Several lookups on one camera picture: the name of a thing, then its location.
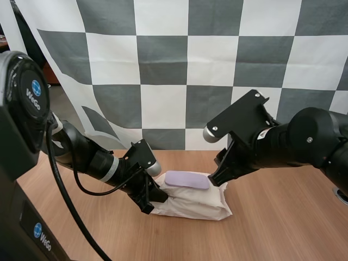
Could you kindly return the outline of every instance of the gray square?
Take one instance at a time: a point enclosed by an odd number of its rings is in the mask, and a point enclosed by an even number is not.
[[[204,128],[231,105],[232,87],[187,86],[186,128]]]
[[[90,120],[90,122],[92,123],[92,126],[93,126],[95,131],[105,132],[105,133],[108,133],[116,138],[119,138],[119,137],[117,137],[114,130],[111,128],[109,122],[102,115],[100,115],[98,112],[96,112],[95,110],[92,110],[88,107],[82,106],[82,108],[84,109],[85,113],[87,114],[87,117]]]
[[[77,0],[86,33],[135,35],[133,0]]]
[[[190,0],[189,35],[239,35],[243,0]]]
[[[295,35],[347,35],[346,0],[302,0]]]
[[[185,85],[187,36],[137,36],[140,83]]]
[[[141,128],[140,85],[93,85],[93,92],[108,121],[122,128]]]
[[[142,137],[153,150],[185,149],[185,129],[143,129]]]
[[[240,36],[233,85],[281,88],[293,40],[293,36]]]
[[[38,30],[49,54],[63,74],[79,83],[92,84],[85,33]]]
[[[337,90],[348,91],[348,58],[347,58],[346,63],[343,67],[341,80],[339,81]]]
[[[307,107],[329,110],[335,91],[282,89],[277,121],[289,122],[296,113]]]

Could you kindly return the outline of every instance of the checkerboard backdrop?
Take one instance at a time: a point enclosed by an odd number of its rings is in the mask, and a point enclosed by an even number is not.
[[[348,1],[16,2],[86,134],[113,148],[219,150],[205,124],[251,89],[280,122],[348,112]]]

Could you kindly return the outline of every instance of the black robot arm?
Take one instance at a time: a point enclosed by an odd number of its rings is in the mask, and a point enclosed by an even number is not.
[[[306,108],[280,124],[265,110],[266,101],[251,90],[208,122],[203,133],[208,142],[232,138],[216,156],[218,169],[210,181],[220,186],[261,168],[313,165],[348,195],[348,116]]]
[[[82,191],[89,195],[103,196],[113,192],[91,192],[86,190],[78,179],[77,172],[85,173],[126,192],[143,213],[153,210],[150,201],[165,202],[168,195],[159,189],[152,177],[160,174],[161,167],[147,142],[142,139],[122,158],[113,156],[91,139],[83,136],[69,122],[60,121],[50,113],[48,123],[54,124],[52,141],[55,161],[69,169],[75,168],[75,180]],[[47,144],[42,150],[47,153]]]

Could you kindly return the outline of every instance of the white square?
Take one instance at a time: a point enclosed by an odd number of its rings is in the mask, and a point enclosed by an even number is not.
[[[238,36],[189,36],[188,85],[233,86]]]
[[[203,129],[185,130],[185,150],[187,151],[220,151],[227,147],[227,135],[216,143],[208,143],[203,138]]]
[[[184,129],[186,85],[142,85],[143,129]]]
[[[140,84],[136,36],[86,36],[93,84]]]
[[[255,89],[259,91],[265,98],[270,99],[264,104],[267,112],[274,118],[277,118],[279,100],[281,98],[281,88],[267,88],[267,87],[233,87],[232,89],[232,103],[241,98],[250,90]]]
[[[24,11],[28,24],[37,29],[59,32],[85,32],[76,1],[71,0],[16,0]]]
[[[295,36],[283,88],[336,90],[348,56],[348,35]]]
[[[244,0],[239,35],[295,35],[301,2],[301,0]]]
[[[137,35],[187,35],[189,0],[134,0]]]
[[[336,91],[333,96],[330,110],[336,113],[348,113],[348,91]]]

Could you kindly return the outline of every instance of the vigo logo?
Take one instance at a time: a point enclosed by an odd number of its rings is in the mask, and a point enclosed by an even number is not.
[[[33,89],[33,93],[36,96],[40,96],[41,95],[41,87],[40,84],[37,80],[33,80],[32,81],[32,89]]]
[[[51,245],[49,240],[46,239],[46,235],[43,233],[42,231],[42,225],[41,223],[36,223],[35,227],[34,227],[34,236],[36,238],[39,238],[40,236],[40,241],[43,243],[43,245],[45,246],[45,248],[47,248],[47,250],[51,251]]]
[[[32,104],[36,107],[37,110],[40,110],[41,107],[38,104],[38,101],[33,97],[33,94],[31,91],[29,91],[29,89],[27,88],[27,97],[29,98],[29,100],[32,102]]]

